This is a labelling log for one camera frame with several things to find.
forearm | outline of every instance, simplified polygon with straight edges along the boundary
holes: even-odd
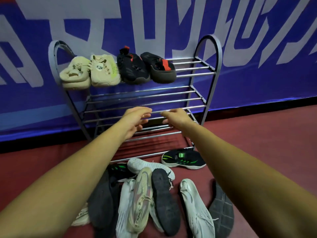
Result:
[[[189,129],[213,176],[259,236],[316,235],[313,195],[207,129],[196,124]]]
[[[124,140],[120,123],[64,160],[0,213],[2,237],[62,236]]]

metal shoe rack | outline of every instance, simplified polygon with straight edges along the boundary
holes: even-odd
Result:
[[[204,46],[204,43],[210,40],[216,50],[216,66],[212,67],[205,61],[203,61],[201,58],[198,57],[198,54],[200,53],[201,47]],[[137,90],[132,92],[121,92],[121,93],[105,93],[105,94],[97,94],[92,95],[90,90],[85,90],[87,98],[85,102],[85,109],[83,112],[78,112],[77,108],[74,105],[74,101],[71,98],[71,95],[69,91],[64,90],[61,85],[61,80],[59,78],[59,71],[57,69],[57,50],[58,48],[64,49],[72,58],[75,57],[74,53],[70,49],[70,47],[63,41],[52,41],[49,45],[49,63],[51,67],[51,71],[53,74],[53,77],[56,81],[56,83],[61,87],[62,92],[65,96],[65,100],[67,105],[69,106],[75,120],[77,121],[79,127],[81,128],[82,132],[84,133],[87,140],[91,141],[95,137],[98,136],[101,132],[104,132],[106,128],[109,128],[111,125],[116,123],[122,116],[111,116],[109,113],[113,113],[114,111],[124,111],[128,108],[133,108],[135,106],[146,106],[146,107],[153,107],[155,105],[161,105],[161,104],[173,104],[173,103],[186,103],[182,109],[187,111],[187,114],[197,123],[200,125],[203,125],[208,113],[209,106],[211,104],[211,100],[215,91],[215,87],[217,84],[217,80],[219,77],[221,64],[222,64],[222,49],[220,45],[220,41],[216,38],[214,35],[206,35],[200,41],[198,42],[196,46],[196,50],[193,57],[188,58],[174,58],[169,59],[173,61],[173,64],[175,65],[177,72],[190,72],[189,74],[183,74],[183,75],[177,75],[177,78],[189,78],[189,84],[186,86],[178,86],[178,87],[167,87],[167,88],[152,88],[152,89],[145,89],[145,90]],[[195,73],[197,70],[203,69],[204,72],[202,73]],[[211,84],[208,92],[208,96],[205,99],[194,87],[194,78],[199,76],[210,76]],[[162,93],[162,94],[153,94],[151,95],[151,92],[168,92],[168,93]],[[173,99],[174,97],[178,95],[186,95],[186,98],[183,99]],[[159,98],[170,98],[170,100],[163,100],[158,101]],[[155,98],[156,102],[146,102],[144,101],[141,104],[137,104],[135,106],[126,106],[121,107],[120,104],[116,105],[116,107],[109,108],[109,103],[112,103],[113,101],[143,101],[150,98]],[[200,100],[201,105],[195,105],[190,106],[190,102],[194,100]],[[192,110],[195,108],[203,108],[203,112],[196,120],[195,116],[192,113]],[[157,114],[162,112],[163,110],[154,111],[152,114]],[[153,117],[149,118],[149,120],[155,120],[155,119],[162,119],[162,117]],[[94,135],[90,135],[87,131],[88,127],[91,127],[91,125],[95,125],[95,132]],[[147,127],[143,128],[142,131],[136,132],[135,135],[125,142],[133,142],[137,140],[145,140],[145,139],[151,139],[155,137],[160,136],[167,136],[167,135],[173,135],[173,134],[179,134],[180,131],[175,131],[166,133],[167,130],[173,129],[170,128],[168,125],[156,125],[153,127]],[[139,135],[144,134],[150,134],[149,136],[138,138]],[[195,145],[192,143],[191,146],[186,147],[194,149]],[[141,156],[135,156],[130,158],[125,158],[121,160],[114,160],[112,162],[119,162],[119,161],[127,161],[131,158],[147,158],[149,156],[156,156],[163,154],[167,151],[158,152],[158,153],[150,153],[145,154]]]

hand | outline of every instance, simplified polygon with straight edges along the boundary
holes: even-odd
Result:
[[[147,107],[134,107],[126,110],[118,122],[127,130],[125,140],[130,139],[136,131],[140,131],[143,128],[142,124],[147,123],[148,119],[142,118],[151,117],[150,112],[152,112],[152,109]]]
[[[179,129],[184,136],[188,137],[187,128],[194,124],[194,121],[188,117],[185,110],[182,108],[171,109],[170,111],[161,112],[161,115],[166,118],[163,120],[163,124]]]

beige sneaker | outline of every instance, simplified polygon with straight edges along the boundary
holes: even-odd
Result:
[[[85,57],[74,57],[67,68],[60,72],[62,82],[84,82],[89,78],[88,64],[90,60]]]
[[[83,90],[91,86],[91,79],[88,77],[83,82],[62,82],[62,86],[65,90]]]
[[[89,224],[89,222],[90,220],[88,215],[88,203],[86,203],[72,223],[72,226],[84,226],[86,224]]]
[[[111,55],[91,55],[89,68],[95,87],[114,86],[121,82],[117,64]]]
[[[143,168],[137,176],[134,186],[134,197],[129,212],[128,230],[131,233],[141,233],[149,218],[150,206],[153,196],[152,190],[152,170]]]

red floor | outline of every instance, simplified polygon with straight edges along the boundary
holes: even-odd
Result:
[[[317,195],[317,106],[294,108],[273,113],[238,117],[207,122],[205,127],[227,142],[259,158],[277,169],[308,191]],[[27,188],[34,180],[64,160],[86,142],[56,145],[0,155],[0,210]],[[137,145],[125,143],[115,156],[125,158],[145,153],[160,152],[170,148],[185,147],[181,135],[144,140]],[[159,157],[146,159],[159,161]],[[179,200],[177,189],[184,178],[192,179],[207,207],[212,191],[212,174],[207,167],[200,170],[173,168],[176,180],[172,193]],[[235,224],[230,237],[257,237],[243,216],[235,208]],[[185,237],[185,223],[176,237]],[[93,237],[90,225],[67,231],[65,237]],[[151,219],[139,237],[164,237]]]

